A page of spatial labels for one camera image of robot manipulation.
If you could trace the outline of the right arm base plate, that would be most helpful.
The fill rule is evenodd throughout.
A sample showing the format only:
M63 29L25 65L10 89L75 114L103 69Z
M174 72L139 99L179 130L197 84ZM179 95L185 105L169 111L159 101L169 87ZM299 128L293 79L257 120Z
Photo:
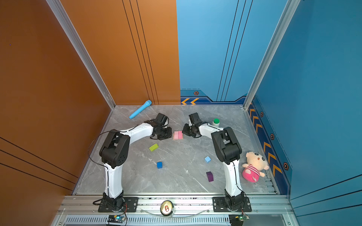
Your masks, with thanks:
M251 212L251 202L246 197L241 202L227 201L226 197L213 197L213 210L214 212Z

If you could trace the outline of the light blue cube block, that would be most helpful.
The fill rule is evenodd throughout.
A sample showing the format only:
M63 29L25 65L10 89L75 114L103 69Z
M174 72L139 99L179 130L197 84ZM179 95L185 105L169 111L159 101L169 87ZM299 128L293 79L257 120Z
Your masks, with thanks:
M205 157L205 162L206 162L206 163L211 162L211 158L210 158L209 156Z

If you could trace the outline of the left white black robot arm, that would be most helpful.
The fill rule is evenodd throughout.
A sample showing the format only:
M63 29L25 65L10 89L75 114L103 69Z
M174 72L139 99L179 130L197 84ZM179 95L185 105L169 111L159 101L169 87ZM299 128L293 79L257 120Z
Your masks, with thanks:
M132 143L144 138L157 140L172 137L172 128L168 127L169 118L159 113L155 119L123 131L110 130L100 149L100 157L105 167L106 188L100 200L98 212L125 212L127 201L123 199L122 169Z

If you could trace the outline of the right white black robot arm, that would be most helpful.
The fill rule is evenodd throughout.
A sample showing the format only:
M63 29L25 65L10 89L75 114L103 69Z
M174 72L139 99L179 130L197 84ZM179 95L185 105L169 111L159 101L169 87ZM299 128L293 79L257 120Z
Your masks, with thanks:
M193 138L212 139L217 158L223 164L226 186L225 202L230 211L237 211L246 201L239 175L241 145L232 128L219 128L200 119L198 113L189 115L189 122L183 127L183 134Z

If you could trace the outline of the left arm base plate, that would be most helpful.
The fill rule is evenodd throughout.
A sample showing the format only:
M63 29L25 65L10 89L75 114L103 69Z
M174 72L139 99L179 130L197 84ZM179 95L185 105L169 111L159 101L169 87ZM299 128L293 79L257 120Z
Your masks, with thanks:
M101 213L135 213L138 206L138 198L137 197L124 197L121 206L113 207L106 200L102 199L98 208L98 212Z

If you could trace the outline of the light pink block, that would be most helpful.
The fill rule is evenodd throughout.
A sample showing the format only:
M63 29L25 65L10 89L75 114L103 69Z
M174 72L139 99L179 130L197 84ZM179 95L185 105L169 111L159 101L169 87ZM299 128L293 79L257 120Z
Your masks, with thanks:
M179 132L178 131L175 131L174 134L173 134L173 139L174 140L178 140L179 139Z

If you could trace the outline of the lime green block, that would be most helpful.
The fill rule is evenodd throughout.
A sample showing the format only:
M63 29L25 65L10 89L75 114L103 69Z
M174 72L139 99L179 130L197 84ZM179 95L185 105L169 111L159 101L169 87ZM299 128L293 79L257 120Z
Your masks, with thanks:
M154 145L152 145L151 147L149 147L149 150L150 150L151 152L153 152L153 151L155 151L155 150L158 149L158 148L159 148L158 144L154 144Z

